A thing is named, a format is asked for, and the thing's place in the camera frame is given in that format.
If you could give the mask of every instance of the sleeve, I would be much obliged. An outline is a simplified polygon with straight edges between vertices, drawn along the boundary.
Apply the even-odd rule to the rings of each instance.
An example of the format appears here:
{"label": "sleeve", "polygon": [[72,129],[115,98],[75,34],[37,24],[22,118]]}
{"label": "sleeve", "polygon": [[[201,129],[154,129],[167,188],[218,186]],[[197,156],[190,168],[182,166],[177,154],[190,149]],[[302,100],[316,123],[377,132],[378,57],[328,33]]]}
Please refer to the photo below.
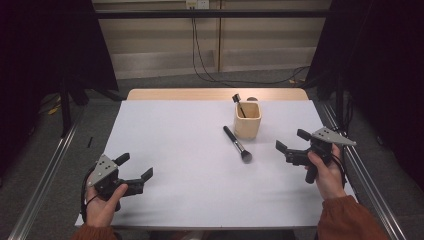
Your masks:
{"label": "sleeve", "polygon": [[319,239],[388,239],[371,213],[352,196],[325,200],[322,205]]}
{"label": "sleeve", "polygon": [[90,227],[83,224],[77,232],[74,233],[71,240],[117,240],[112,227]]}

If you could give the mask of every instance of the gray floor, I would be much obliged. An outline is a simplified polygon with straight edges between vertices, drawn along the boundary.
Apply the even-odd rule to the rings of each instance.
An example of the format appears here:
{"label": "gray floor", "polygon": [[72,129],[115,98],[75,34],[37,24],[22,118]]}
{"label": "gray floor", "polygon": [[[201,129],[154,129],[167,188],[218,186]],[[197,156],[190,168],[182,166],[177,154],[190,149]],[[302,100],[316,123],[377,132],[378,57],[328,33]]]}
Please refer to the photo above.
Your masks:
{"label": "gray floor", "polygon": [[[272,70],[222,73],[213,74],[213,76],[216,79],[273,82],[286,79],[291,73],[291,71]],[[122,96],[126,96],[133,88],[227,87],[220,83],[201,80],[196,75],[120,80],[119,85],[121,89],[119,94]],[[287,82],[278,84],[233,82],[230,85],[235,87],[295,86]],[[310,99],[317,100],[315,89],[309,89],[307,93]],[[112,102],[95,92],[89,91],[88,94],[91,100],[86,107],[72,107],[74,116],[78,112],[83,112],[81,122],[68,151],[58,166],[53,182],[49,185],[40,209],[35,209],[38,213],[30,223],[30,230],[21,239],[69,239],[76,230],[73,224],[79,212],[81,180],[89,166],[103,152],[120,106],[120,103]],[[43,177],[44,170],[59,144],[61,131],[60,112],[54,115],[41,113],[33,135],[4,176],[3,187],[0,189],[0,239],[9,237],[32,193],[37,189],[37,184]],[[358,109],[354,111],[349,132],[350,138],[359,143],[356,148],[358,153],[399,220],[407,238],[422,239],[423,192],[402,171],[390,149],[378,144],[375,131]],[[351,170],[349,172],[352,184],[359,192],[360,200],[377,216],[354,172]],[[265,236],[267,239],[284,239],[279,234],[270,234],[267,231],[250,232],[248,235],[256,239],[265,239]],[[295,234],[298,239],[313,239],[315,229],[298,229]],[[148,237],[143,231],[124,231],[123,236],[124,239]]]}

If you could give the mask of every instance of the human hand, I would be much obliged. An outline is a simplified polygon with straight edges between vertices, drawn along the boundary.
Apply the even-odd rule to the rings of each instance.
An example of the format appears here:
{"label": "human hand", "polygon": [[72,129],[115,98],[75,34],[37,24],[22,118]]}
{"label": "human hand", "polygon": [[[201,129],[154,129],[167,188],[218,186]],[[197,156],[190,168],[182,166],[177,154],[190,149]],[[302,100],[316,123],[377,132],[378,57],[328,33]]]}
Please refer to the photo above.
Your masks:
{"label": "human hand", "polygon": [[[332,146],[332,153],[340,159],[340,149],[335,144]],[[315,181],[321,197],[327,200],[346,196],[342,185],[340,169],[336,163],[330,161],[328,165],[325,165],[322,159],[312,151],[308,152],[308,158],[318,169]]]}
{"label": "human hand", "polygon": [[87,205],[87,225],[91,227],[108,227],[112,223],[113,215],[115,214],[116,205],[119,199],[124,196],[128,189],[127,184],[121,184],[113,193],[108,201],[104,201],[97,196],[97,191],[94,187],[87,189],[86,199],[89,201]]}

